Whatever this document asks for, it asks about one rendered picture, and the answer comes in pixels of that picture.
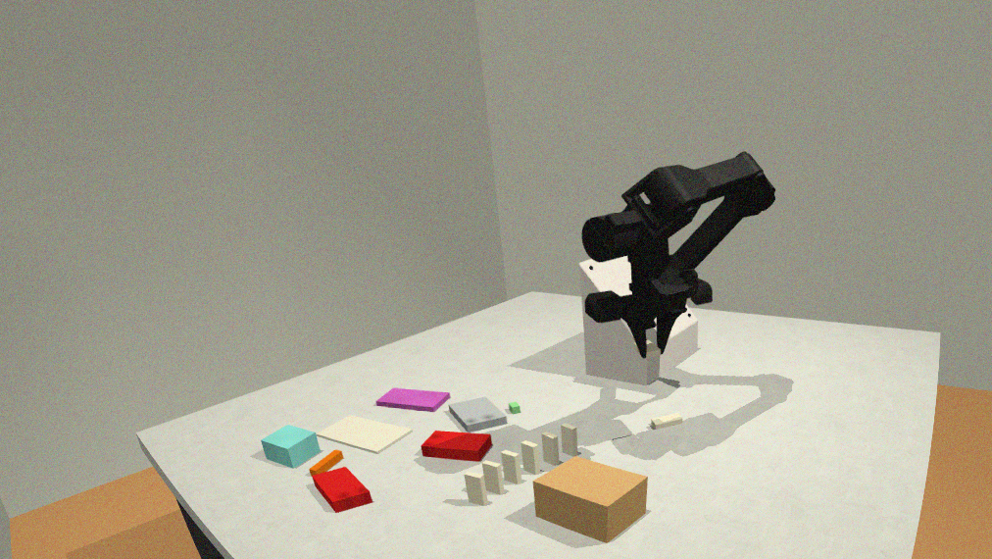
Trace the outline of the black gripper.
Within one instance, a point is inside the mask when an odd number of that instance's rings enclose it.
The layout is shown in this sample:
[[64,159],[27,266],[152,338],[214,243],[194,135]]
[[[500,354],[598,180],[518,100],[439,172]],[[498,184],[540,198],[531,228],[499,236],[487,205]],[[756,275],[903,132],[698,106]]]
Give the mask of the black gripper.
[[[636,252],[634,254],[627,255],[628,263],[630,263],[631,268],[631,283],[629,284],[628,290],[632,291],[632,294],[620,296],[612,291],[590,293],[584,302],[585,313],[596,323],[603,324],[614,320],[619,320],[620,318],[624,319],[630,328],[643,360],[646,358],[647,350],[645,332],[647,316],[642,314],[642,307],[650,306],[652,303],[649,301],[647,296],[640,297],[637,295],[637,278],[644,261],[650,260],[652,261],[652,267],[659,267],[663,265],[664,258],[668,258],[669,256],[669,249],[654,253]],[[711,285],[699,278],[698,282],[699,286],[697,293],[695,296],[691,296],[691,301],[693,301],[695,305],[712,302],[713,294]],[[686,310],[687,308],[682,310],[673,310],[666,314],[659,314],[656,311],[657,347],[661,349],[661,354],[663,354],[666,349],[673,324],[682,313],[686,312]]]

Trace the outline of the purple flat block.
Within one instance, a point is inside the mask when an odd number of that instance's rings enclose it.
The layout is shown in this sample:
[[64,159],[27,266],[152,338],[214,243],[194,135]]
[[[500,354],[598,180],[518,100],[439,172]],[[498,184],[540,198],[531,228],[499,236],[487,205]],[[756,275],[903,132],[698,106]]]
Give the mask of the purple flat block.
[[450,392],[393,387],[375,402],[376,406],[384,406],[386,408],[434,412],[449,398],[451,398]]

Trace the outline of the red rectangular block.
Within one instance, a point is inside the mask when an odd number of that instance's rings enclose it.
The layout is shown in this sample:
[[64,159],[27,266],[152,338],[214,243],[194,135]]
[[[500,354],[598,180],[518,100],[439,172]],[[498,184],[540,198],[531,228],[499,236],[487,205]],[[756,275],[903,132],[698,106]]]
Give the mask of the red rectangular block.
[[334,512],[342,512],[372,503],[371,494],[346,468],[312,476],[315,487]]
[[479,462],[491,445],[490,433],[435,431],[422,444],[422,456]]

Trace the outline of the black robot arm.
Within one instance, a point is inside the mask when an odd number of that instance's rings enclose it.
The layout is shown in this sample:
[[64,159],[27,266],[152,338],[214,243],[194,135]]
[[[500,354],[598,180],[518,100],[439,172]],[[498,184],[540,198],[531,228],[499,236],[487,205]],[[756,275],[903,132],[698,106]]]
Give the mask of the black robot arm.
[[[641,198],[643,192],[649,204]],[[582,229],[582,244],[597,262],[636,252],[665,251],[669,249],[668,238],[691,223],[702,204],[724,196],[681,247],[664,258],[662,266],[652,267],[650,260],[643,262],[636,293],[652,303],[642,307],[648,330],[657,325],[656,311],[666,314],[686,307],[687,297],[695,296],[698,290],[698,264],[743,217],[756,216],[770,207],[774,193],[764,170],[745,151],[697,170],[681,165],[659,167],[621,196],[627,204],[625,210],[589,219]]]

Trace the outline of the teal block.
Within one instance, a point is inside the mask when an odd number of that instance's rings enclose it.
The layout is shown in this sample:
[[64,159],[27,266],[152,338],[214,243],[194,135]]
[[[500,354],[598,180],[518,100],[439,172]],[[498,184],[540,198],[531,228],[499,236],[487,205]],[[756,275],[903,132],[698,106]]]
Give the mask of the teal block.
[[261,442],[267,459],[290,468],[321,452],[315,432],[290,425],[261,438]]

